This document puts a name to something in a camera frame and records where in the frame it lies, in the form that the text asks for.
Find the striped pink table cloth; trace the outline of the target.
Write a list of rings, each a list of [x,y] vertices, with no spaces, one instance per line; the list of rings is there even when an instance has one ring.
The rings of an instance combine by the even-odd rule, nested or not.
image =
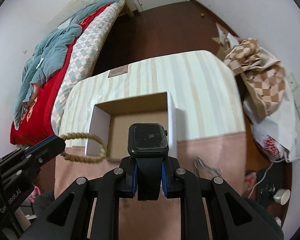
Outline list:
[[[192,170],[200,157],[242,193],[247,142],[235,78],[217,57],[198,50],[134,62],[74,86],[59,132],[94,133],[108,156],[98,164],[57,157],[55,196],[78,177],[98,178],[117,167],[128,155],[129,126],[142,122],[164,126],[182,167]]]

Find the white paper cup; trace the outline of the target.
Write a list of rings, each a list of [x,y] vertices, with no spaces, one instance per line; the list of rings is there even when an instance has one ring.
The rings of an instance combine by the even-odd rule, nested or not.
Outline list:
[[[273,195],[273,200],[280,205],[286,205],[290,199],[290,194],[291,192],[289,189],[279,189]]]

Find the white plastic bag red print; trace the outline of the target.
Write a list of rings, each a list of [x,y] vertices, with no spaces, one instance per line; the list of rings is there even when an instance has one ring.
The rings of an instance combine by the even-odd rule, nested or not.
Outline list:
[[[260,149],[261,153],[265,154],[270,161],[278,162],[285,158],[288,152],[279,142],[271,136],[262,133],[256,126],[251,126],[253,139]]]

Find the checkered beige cloth pile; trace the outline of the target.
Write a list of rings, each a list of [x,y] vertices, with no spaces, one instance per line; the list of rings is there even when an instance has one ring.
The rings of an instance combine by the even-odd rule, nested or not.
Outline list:
[[[226,54],[224,64],[242,78],[259,118],[278,109],[286,90],[285,69],[257,40],[242,40]]]

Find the white cardboard jewelry box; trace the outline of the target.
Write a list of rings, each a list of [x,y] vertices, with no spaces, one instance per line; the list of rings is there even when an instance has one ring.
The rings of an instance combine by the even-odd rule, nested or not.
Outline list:
[[[119,99],[93,106],[89,133],[107,147],[106,159],[120,162],[129,156],[131,140],[144,150],[150,144],[168,145],[168,155],[177,157],[175,104],[170,92]]]

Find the blue-grey quilt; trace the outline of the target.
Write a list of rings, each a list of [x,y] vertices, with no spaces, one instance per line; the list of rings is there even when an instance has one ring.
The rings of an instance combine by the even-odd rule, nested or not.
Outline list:
[[[52,104],[52,129],[59,131],[66,100],[76,83],[88,77],[102,43],[126,0],[100,0],[65,20],[47,35],[25,63],[22,85],[14,104],[13,123],[19,128],[42,88],[62,68],[66,69]]]

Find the black smart watch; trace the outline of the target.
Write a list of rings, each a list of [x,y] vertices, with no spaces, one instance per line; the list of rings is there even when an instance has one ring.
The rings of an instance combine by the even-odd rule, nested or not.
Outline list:
[[[138,200],[158,200],[161,163],[169,152],[166,130],[158,123],[132,124],[128,130],[127,150],[138,166]]]

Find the bed with red blanket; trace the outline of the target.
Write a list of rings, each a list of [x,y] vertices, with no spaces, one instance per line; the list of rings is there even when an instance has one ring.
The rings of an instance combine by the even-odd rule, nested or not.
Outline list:
[[[73,87],[94,68],[126,0],[71,0],[25,63],[13,110],[10,142],[34,145],[58,134]]]

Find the pink slipper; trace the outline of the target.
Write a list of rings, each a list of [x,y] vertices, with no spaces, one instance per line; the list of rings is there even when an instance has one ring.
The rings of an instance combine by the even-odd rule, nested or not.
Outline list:
[[[37,196],[41,194],[41,190],[38,186],[35,186],[31,194],[28,196],[28,199],[31,203],[34,203]]]

